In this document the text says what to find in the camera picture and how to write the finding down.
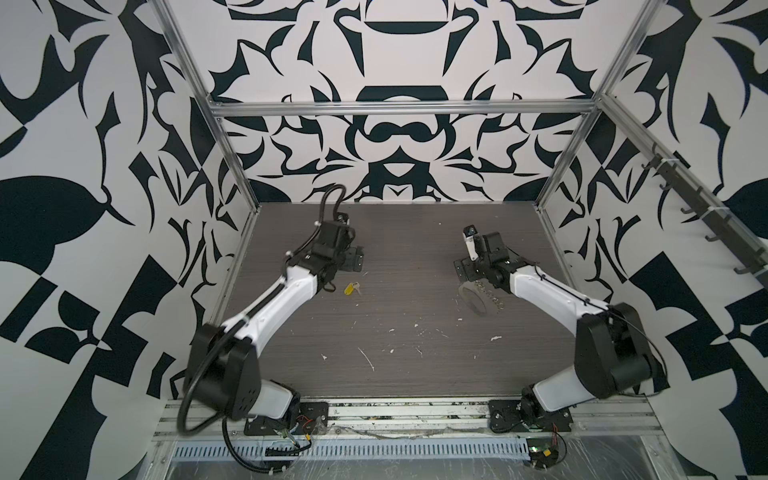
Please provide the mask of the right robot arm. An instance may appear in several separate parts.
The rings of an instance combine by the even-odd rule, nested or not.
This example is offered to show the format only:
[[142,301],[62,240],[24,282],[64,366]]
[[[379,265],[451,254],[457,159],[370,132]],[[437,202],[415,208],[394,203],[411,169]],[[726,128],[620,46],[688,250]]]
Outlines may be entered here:
[[666,371],[630,305],[609,304],[567,286],[508,248],[497,232],[483,235],[470,225],[462,237],[468,256],[454,263],[460,280],[485,281],[525,300],[574,336],[572,365],[523,391],[523,418],[533,421],[593,399],[625,394]]

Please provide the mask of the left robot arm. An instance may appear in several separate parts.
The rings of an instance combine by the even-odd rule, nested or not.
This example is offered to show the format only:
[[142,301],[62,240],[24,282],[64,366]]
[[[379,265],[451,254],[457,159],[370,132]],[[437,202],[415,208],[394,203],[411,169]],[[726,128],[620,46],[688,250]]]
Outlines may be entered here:
[[309,243],[288,256],[278,279],[243,311],[219,325],[204,324],[195,333],[185,372],[184,397],[177,428],[186,425],[191,403],[214,411],[212,419],[237,421],[251,415],[293,420],[299,394],[266,380],[260,357],[285,322],[321,291],[333,292],[336,274],[359,272],[363,252],[353,242],[349,216],[338,213],[316,223]]

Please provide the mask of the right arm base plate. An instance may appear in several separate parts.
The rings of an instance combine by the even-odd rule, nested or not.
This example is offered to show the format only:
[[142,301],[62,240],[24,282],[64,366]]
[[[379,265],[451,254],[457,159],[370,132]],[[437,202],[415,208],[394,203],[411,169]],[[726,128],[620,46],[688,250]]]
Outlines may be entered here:
[[488,428],[495,434],[519,432],[570,432],[570,411],[544,410],[533,397],[522,399],[494,399],[488,406]]

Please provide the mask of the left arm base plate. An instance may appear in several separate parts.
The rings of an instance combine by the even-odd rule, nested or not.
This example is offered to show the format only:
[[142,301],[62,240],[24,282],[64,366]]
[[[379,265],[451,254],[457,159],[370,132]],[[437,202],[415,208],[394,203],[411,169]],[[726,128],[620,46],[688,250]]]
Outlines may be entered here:
[[311,434],[327,427],[329,403],[323,401],[292,402],[282,417],[250,414],[243,433],[246,436],[277,435],[287,430],[291,434]]

